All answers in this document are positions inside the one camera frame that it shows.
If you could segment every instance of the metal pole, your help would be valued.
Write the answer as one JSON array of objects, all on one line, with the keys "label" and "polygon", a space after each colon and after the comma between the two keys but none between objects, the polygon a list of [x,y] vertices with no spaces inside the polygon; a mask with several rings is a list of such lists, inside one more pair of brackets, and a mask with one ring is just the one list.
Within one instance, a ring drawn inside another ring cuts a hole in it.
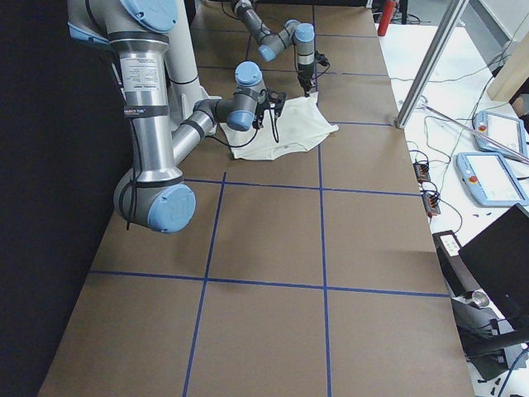
[{"label": "metal pole", "polygon": [[426,110],[429,110],[430,112],[432,113],[435,113],[437,116],[441,116],[443,118],[445,118],[446,120],[448,121],[451,121],[453,122],[455,125],[465,129],[466,131],[470,132],[472,135],[474,135],[475,137],[477,138],[481,138],[485,141],[487,141],[488,143],[492,144],[492,145],[495,145],[501,149],[504,149],[507,153],[509,153],[512,157],[515,157],[516,160],[520,161],[521,163],[525,164],[525,165],[529,165],[529,157],[525,157],[524,155],[518,153],[517,151],[514,151],[513,149],[511,149],[510,147],[507,147],[505,146],[504,144],[502,143],[499,143],[498,141],[495,141],[493,138],[491,138],[490,136],[486,135],[486,134],[481,134],[479,132],[477,132],[475,129],[473,128],[470,128],[470,127],[467,127],[465,124],[462,124],[460,122],[458,122],[457,120],[454,120],[453,118],[451,117],[448,117],[446,116],[445,114],[439,112],[438,110],[435,110],[434,108],[430,108],[429,106],[425,105],[423,107],[424,109]]},{"label": "metal pole", "polygon": [[398,113],[397,120],[395,120],[395,126],[397,128],[404,128],[412,116],[413,109],[417,105],[419,97],[422,95],[422,91],[428,83],[428,79],[431,76],[434,68],[437,65],[437,61],[441,57],[442,51],[450,39],[450,35],[455,28],[455,25],[460,19],[466,5],[469,0],[452,0],[452,3],[446,9],[445,15],[443,16],[439,27],[437,28],[436,35],[431,41],[430,48],[424,57],[424,61],[417,72],[417,76],[413,80],[412,87],[404,100],[403,107]]}]

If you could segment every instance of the white cloth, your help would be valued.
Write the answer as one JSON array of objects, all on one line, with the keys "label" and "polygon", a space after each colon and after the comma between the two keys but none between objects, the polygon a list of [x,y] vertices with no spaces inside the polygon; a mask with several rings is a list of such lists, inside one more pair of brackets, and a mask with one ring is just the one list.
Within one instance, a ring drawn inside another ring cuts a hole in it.
[{"label": "white cloth", "polygon": [[[316,103],[317,95],[289,99],[285,102],[281,117],[277,121],[279,143],[274,140],[272,124],[266,111],[263,128],[259,129],[255,139],[247,146],[231,148],[231,152],[236,159],[275,160],[288,153],[310,151],[331,132],[338,130],[338,126],[329,124],[322,116]],[[240,132],[223,123],[221,128],[232,146],[244,145],[255,134],[253,128]]]}]

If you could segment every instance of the brown table surface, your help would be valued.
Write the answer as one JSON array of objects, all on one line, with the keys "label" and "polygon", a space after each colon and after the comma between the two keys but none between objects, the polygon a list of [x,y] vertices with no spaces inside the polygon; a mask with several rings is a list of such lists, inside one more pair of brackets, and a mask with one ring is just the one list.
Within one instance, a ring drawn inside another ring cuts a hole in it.
[{"label": "brown table surface", "polygon": [[[340,130],[273,162],[205,140],[181,165],[198,206],[175,235],[114,215],[41,396],[474,395],[370,10],[258,12],[315,25]],[[210,94],[231,96],[244,59],[303,94],[292,49],[266,64],[220,3],[191,31]]]}]

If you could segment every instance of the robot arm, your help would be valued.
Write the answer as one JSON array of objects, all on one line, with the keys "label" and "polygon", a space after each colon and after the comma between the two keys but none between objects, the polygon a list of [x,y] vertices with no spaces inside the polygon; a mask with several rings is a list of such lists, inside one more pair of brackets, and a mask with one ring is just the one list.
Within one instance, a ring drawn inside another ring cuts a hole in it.
[{"label": "robot arm", "polygon": [[[236,91],[230,99],[204,99],[173,132],[174,163],[178,165],[219,122],[237,131],[248,131],[259,119],[259,108],[269,101],[259,67],[243,62],[236,69]],[[118,183],[114,193],[117,211],[133,223],[162,233],[181,230],[195,209],[193,192],[183,184],[151,185],[138,189],[134,167]]]},{"label": "robot arm", "polygon": [[218,122],[238,131],[259,122],[269,101],[259,67],[237,68],[233,98],[205,99],[183,0],[69,0],[68,6],[71,36],[119,59],[134,155],[114,192],[115,208],[127,223],[177,232],[196,206],[178,165]]},{"label": "robot arm", "polygon": [[291,45],[296,46],[298,81],[307,95],[315,86],[316,63],[329,66],[325,55],[315,50],[314,26],[291,19],[279,33],[273,33],[255,12],[252,0],[231,0],[231,9],[259,44],[257,50],[265,61],[274,60]]}]

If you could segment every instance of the white label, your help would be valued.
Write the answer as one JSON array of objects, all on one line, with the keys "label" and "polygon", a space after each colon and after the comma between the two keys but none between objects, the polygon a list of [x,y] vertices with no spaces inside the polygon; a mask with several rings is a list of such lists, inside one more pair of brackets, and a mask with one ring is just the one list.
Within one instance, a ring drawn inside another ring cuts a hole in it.
[{"label": "white label", "polygon": [[441,241],[450,256],[458,256],[460,254],[460,246],[457,245],[457,241],[451,234],[445,234],[441,236]]},{"label": "white label", "polygon": [[122,60],[125,92],[160,91],[158,65],[152,58],[125,58]]}]

